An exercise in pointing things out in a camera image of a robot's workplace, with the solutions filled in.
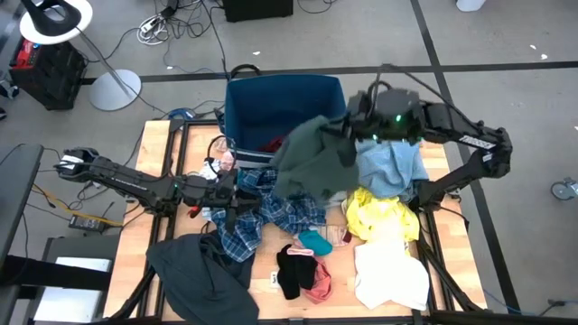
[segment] black robotic arm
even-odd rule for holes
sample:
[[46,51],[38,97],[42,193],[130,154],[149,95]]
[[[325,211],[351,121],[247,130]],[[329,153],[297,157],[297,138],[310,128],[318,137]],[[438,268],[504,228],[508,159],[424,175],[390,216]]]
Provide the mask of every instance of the black robotic arm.
[[[387,90],[377,93],[377,85]],[[412,209],[437,209],[443,196],[466,187],[481,178],[500,178],[509,172],[512,144],[504,128],[486,127],[483,121],[473,123],[450,103],[423,101],[417,92],[391,88],[385,82],[374,82],[368,92],[350,98],[348,115],[333,125],[351,139],[408,141],[424,139],[436,144],[456,142],[476,148],[460,168],[437,181],[419,181]]]
[[137,199],[145,210],[160,216],[174,215],[178,205],[183,202],[187,206],[198,207],[197,213],[202,207],[227,209],[229,226],[229,221],[234,221],[237,214],[260,204],[257,196],[237,189],[235,169],[220,171],[217,183],[209,183],[201,176],[173,176],[169,172],[154,177],[112,162],[91,148],[65,150],[56,169],[62,179],[96,181],[123,196]]

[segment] red cloth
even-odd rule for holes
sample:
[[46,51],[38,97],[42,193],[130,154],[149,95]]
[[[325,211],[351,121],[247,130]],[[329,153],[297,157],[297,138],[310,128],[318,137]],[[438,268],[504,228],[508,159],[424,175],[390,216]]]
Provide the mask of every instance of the red cloth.
[[260,152],[263,153],[276,153],[279,148],[281,148],[281,144],[283,144],[284,136],[277,136],[273,140],[271,140],[268,144],[259,148]]
[[315,304],[325,302],[331,296],[331,275],[327,266],[320,257],[315,256],[317,268],[315,268],[315,282],[311,290],[303,290],[305,297]]

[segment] yellow cable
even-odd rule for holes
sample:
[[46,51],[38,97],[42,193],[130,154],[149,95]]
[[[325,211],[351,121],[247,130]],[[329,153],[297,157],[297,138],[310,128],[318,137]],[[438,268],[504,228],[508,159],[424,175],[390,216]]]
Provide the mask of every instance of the yellow cable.
[[75,210],[71,210],[69,209],[69,207],[67,207],[64,203],[62,203],[58,198],[56,198],[56,196],[54,196],[52,193],[48,192],[47,190],[43,190],[41,189],[38,185],[34,184],[33,185],[36,189],[38,189],[40,192],[42,192],[47,198],[51,199],[51,202],[56,204],[57,206],[59,206],[61,209],[63,209],[66,212],[69,212],[71,214],[77,215],[79,217],[83,217],[83,218],[88,218],[88,219],[93,219],[93,220],[98,220],[101,222],[104,222],[106,224],[109,224],[111,226],[115,226],[115,227],[122,227],[123,223],[122,222],[116,222],[116,221],[112,221],[112,220],[107,220],[105,218],[101,218],[101,217],[97,217],[97,216],[93,216],[93,215],[89,215],[80,211],[75,211]]

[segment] blue storage bin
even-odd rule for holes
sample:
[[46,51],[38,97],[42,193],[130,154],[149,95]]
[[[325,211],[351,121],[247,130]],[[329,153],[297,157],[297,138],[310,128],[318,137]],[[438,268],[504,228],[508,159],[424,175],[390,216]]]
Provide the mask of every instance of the blue storage bin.
[[334,77],[270,75],[231,80],[223,133],[235,141],[240,167],[263,167],[275,154],[259,152],[259,148],[318,115],[334,118],[343,116],[345,110],[343,90]]

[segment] label tag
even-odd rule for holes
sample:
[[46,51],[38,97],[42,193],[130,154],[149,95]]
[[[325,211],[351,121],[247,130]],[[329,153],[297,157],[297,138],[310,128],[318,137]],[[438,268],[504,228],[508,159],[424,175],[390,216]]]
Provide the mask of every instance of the label tag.
[[466,144],[471,144],[473,146],[476,146],[478,148],[483,148],[483,149],[491,149],[493,147],[495,147],[495,144],[491,144],[489,142],[480,140],[480,139],[476,139],[474,137],[471,137],[469,135],[464,135],[462,138],[460,138],[460,141],[462,141],[463,143]]
[[75,163],[83,163],[84,161],[78,157],[65,154],[64,157],[62,157],[62,160],[59,164],[63,165],[61,167],[68,168],[72,171],[74,169],[74,166],[76,166],[76,165],[75,164],[66,164],[66,163],[74,163],[74,162]]
[[269,279],[271,288],[281,288],[281,285],[279,285],[279,282],[277,281],[277,271],[271,272],[271,277]]

